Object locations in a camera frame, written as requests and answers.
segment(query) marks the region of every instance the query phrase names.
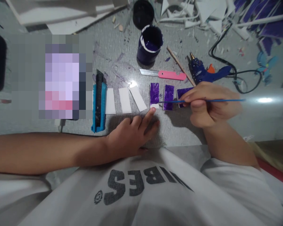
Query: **pink utility knife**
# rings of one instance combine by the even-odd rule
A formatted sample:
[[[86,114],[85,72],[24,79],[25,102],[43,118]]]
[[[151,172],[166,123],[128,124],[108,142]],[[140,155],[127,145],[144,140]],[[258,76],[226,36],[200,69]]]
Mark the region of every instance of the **pink utility knife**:
[[[175,79],[184,81],[186,79],[186,74],[180,73],[179,75],[176,72],[169,72],[169,71],[153,71],[153,70],[146,70],[146,69],[139,69],[142,75],[149,75],[149,76],[156,76],[159,78],[167,78],[167,79]]]

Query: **thin paintbrush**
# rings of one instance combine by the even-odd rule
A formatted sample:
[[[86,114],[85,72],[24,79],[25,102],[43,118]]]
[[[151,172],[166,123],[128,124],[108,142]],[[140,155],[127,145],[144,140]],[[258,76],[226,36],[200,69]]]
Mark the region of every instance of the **thin paintbrush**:
[[[246,99],[237,99],[237,100],[205,100],[206,102],[228,102],[228,101],[246,101]],[[184,103],[183,100],[176,101],[160,101],[159,103]]]

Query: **blue hot glue gun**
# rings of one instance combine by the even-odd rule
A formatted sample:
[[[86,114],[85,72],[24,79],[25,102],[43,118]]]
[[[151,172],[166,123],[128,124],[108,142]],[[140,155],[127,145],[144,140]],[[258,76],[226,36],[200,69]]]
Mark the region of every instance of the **blue hot glue gun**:
[[[192,53],[190,53],[190,56],[191,60],[188,58],[189,67],[196,85],[200,82],[214,82],[218,79],[224,78],[230,74],[232,69],[231,66],[225,66],[217,73],[212,74],[206,71],[201,60],[195,58]]]

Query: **blade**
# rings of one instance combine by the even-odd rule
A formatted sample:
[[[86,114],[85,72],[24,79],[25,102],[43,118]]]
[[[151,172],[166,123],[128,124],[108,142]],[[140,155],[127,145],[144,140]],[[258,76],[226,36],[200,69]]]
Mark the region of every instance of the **blade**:
[[[159,71],[153,71],[153,70],[146,70],[146,69],[139,69],[142,75],[149,75],[149,76],[156,76],[158,77]]]

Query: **purple paint jar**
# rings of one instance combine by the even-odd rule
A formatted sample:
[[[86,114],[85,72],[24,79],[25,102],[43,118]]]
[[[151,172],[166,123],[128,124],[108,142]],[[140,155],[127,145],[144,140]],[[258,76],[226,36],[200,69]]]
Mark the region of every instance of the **purple paint jar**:
[[[141,31],[138,41],[137,59],[143,65],[154,63],[164,43],[161,30],[153,25],[147,25]]]

